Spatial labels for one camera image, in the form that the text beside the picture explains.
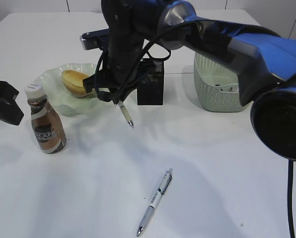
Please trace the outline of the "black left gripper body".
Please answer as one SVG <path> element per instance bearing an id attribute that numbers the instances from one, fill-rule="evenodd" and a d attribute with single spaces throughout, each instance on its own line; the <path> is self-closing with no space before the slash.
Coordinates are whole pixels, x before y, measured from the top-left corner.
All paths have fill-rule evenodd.
<path id="1" fill-rule="evenodd" d="M 0 81 L 0 121 L 19 125 L 24 113 L 16 103 L 19 91 L 6 81 Z"/>

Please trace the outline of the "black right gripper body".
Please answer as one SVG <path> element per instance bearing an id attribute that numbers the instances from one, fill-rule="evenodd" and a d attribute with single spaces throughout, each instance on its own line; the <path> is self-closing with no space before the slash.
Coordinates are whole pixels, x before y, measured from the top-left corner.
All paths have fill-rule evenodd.
<path id="1" fill-rule="evenodd" d="M 96 66 L 95 73 L 86 79 L 82 80 L 83 87 L 86 93 L 96 92 L 98 99 L 110 99 L 111 94 L 114 94 L 122 87 L 122 83 L 117 82 L 113 73 L 107 67 L 100 68 L 101 63 Z M 132 81 L 126 83 L 124 91 L 119 96 L 119 99 L 126 99 L 127 96 L 137 89 L 144 77 L 148 75 L 148 62 L 141 61 Z"/>

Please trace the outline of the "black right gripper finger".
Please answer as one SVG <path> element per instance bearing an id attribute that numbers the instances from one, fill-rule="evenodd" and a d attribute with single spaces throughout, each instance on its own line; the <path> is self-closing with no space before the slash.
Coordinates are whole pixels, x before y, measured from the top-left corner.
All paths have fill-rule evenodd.
<path id="1" fill-rule="evenodd" d="M 111 92 L 106 92 L 106 91 L 99 91 L 97 93 L 97 97 L 99 100 L 104 101 L 104 102 L 113 102 L 113 103 L 118 103 L 119 101 L 124 101 L 128 96 L 128 92 L 124 91 L 121 93 L 121 95 L 117 95 L 117 92 L 111 93 Z"/>

